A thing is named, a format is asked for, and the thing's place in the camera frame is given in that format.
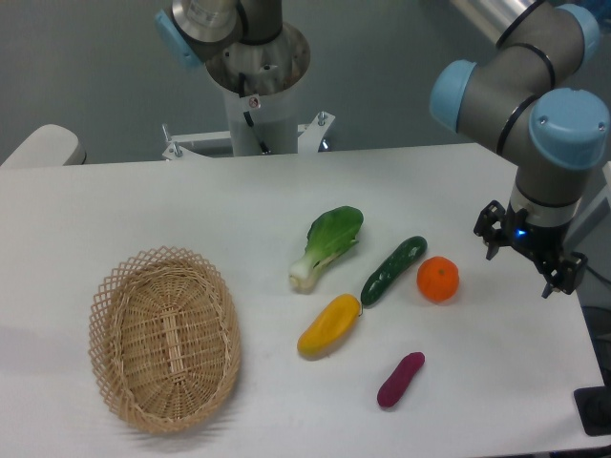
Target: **orange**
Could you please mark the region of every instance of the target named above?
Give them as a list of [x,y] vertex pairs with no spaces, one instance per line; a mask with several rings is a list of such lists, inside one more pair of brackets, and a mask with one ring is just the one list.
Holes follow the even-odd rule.
[[430,258],[420,265],[416,283],[422,295],[429,301],[446,301],[458,290],[458,267],[441,256]]

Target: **wicker basket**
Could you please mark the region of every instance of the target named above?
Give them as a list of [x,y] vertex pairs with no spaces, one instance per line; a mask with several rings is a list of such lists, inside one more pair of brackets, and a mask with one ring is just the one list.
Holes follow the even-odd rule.
[[99,286],[89,354],[110,410],[150,433],[212,415],[240,366],[240,330],[221,275],[200,255],[140,252]]

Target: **yellow bell pepper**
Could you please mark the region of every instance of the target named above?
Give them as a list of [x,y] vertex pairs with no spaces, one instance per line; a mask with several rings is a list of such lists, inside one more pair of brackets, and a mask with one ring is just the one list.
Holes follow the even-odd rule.
[[297,342],[299,352],[313,357],[344,336],[356,323],[361,303],[350,294],[335,298]]

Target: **gray wall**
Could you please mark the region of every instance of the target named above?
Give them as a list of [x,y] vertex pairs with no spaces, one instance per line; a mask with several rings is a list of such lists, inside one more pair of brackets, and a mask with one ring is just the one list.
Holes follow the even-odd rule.
[[[92,163],[159,159],[162,122],[175,134],[226,130],[221,95],[205,71],[182,69],[156,35],[154,15],[169,2],[0,1],[0,163],[49,123],[75,132]],[[495,50],[448,3],[284,0],[285,20],[312,49],[300,122],[322,109],[337,115],[337,150],[465,141],[431,120],[432,84],[450,62],[486,62]],[[611,106],[610,56],[606,36],[568,84]],[[598,175],[588,196],[601,186]],[[609,234],[595,245],[607,246]],[[611,275],[608,259],[593,263]],[[594,301],[602,293],[592,288]]]

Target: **white chair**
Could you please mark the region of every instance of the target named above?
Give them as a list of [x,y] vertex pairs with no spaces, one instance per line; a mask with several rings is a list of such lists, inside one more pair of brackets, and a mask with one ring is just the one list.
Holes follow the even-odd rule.
[[75,134],[48,124],[37,129],[0,165],[0,169],[30,169],[77,165],[87,154]]

